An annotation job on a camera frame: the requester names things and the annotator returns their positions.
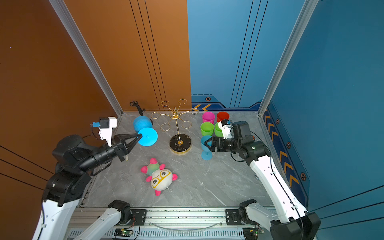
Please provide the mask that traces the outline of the red wine glass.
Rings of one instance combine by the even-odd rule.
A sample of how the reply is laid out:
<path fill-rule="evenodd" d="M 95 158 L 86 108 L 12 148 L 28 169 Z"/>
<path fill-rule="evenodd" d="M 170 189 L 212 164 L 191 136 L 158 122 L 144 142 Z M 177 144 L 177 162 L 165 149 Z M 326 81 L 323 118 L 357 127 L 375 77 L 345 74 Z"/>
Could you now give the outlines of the red wine glass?
<path fill-rule="evenodd" d="M 222 120 L 229 120 L 230 119 L 230 115 L 229 113 L 227 112 L 219 112 L 217 113 L 217 122 L 221 122 Z"/>

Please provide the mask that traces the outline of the pink wine glass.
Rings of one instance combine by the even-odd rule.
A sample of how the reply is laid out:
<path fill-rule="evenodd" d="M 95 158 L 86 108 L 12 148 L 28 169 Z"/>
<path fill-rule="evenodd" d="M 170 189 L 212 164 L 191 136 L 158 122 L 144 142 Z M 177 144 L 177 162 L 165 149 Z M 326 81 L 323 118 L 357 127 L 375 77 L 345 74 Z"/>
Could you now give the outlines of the pink wine glass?
<path fill-rule="evenodd" d="M 202 119 L 204 123 L 215 124 L 216 115 L 212 112 L 204 112 L 202 115 Z"/>

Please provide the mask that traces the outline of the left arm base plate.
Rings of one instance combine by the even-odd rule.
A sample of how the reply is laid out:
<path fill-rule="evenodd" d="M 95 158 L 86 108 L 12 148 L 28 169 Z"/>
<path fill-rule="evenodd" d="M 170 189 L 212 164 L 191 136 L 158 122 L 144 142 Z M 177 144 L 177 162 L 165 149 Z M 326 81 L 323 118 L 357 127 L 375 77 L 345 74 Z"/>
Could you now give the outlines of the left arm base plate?
<path fill-rule="evenodd" d="M 129 209 L 121 211 L 121 219 L 117 226 L 143 226 L 145 224 L 147 210 L 145 209 Z"/>

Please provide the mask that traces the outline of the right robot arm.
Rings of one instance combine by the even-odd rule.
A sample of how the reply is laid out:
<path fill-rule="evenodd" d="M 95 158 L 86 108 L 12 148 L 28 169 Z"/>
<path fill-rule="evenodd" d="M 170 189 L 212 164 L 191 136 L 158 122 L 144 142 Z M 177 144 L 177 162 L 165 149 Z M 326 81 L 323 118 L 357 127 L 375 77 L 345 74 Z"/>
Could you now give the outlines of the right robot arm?
<path fill-rule="evenodd" d="M 309 213 L 291 191 L 277 170 L 270 149 L 253 135 L 245 121 L 219 123 L 222 137 L 210 137 L 204 145 L 211 152 L 237 153 L 261 181 L 270 196 L 275 211 L 261 206 L 256 200 L 242 202 L 241 222 L 268 230 L 274 240 L 314 240 L 321 220 Z"/>

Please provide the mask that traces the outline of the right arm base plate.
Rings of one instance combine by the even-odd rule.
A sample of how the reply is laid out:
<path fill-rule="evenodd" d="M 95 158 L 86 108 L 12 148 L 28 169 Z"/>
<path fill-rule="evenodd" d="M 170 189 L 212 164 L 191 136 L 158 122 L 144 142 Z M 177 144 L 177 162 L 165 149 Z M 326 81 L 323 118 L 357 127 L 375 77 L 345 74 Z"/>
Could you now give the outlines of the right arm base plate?
<path fill-rule="evenodd" d="M 243 208 L 226 209 L 225 214 L 228 226 L 259 226 L 259 223 L 250 220 Z"/>

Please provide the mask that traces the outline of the light blue wine glass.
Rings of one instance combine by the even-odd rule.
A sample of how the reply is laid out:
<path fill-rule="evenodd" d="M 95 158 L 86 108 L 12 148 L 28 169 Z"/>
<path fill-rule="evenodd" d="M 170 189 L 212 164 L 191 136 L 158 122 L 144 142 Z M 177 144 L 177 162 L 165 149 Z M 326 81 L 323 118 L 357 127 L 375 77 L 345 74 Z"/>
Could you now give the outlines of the light blue wine glass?
<path fill-rule="evenodd" d="M 205 145 L 205 141 L 207 140 L 210 140 L 212 136 L 203 136 L 201 138 L 201 147 L 202 147 L 202 153 L 201 153 L 201 157 L 203 160 L 205 161 L 209 161 L 212 159 L 213 157 L 213 153 L 211 152 L 211 150 Z"/>

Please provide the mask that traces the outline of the green wine glass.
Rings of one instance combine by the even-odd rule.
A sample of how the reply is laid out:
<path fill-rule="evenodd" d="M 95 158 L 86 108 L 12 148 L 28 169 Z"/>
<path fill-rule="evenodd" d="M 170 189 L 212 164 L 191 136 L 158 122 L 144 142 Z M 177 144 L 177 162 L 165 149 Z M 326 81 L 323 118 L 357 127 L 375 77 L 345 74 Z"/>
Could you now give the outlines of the green wine glass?
<path fill-rule="evenodd" d="M 219 126 L 220 122 L 215 123 L 214 133 L 216 137 L 223 137 L 223 132 Z"/>
<path fill-rule="evenodd" d="M 212 136 L 214 132 L 214 125 L 210 122 L 204 122 L 201 124 L 202 136 Z"/>

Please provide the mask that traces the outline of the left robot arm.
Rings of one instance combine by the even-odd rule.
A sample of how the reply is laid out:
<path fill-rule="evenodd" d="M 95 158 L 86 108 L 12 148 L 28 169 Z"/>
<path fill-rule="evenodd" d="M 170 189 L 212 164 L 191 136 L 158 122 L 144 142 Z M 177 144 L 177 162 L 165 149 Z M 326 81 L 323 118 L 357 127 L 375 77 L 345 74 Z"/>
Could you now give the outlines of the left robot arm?
<path fill-rule="evenodd" d="M 42 211 L 33 239 L 64 239 L 70 219 L 92 177 L 107 169 L 113 159 L 126 160 L 142 137 L 141 134 L 116 135 L 111 145 L 99 148 L 86 144 L 79 135 L 60 140 L 52 152 L 58 167 L 44 189 Z"/>

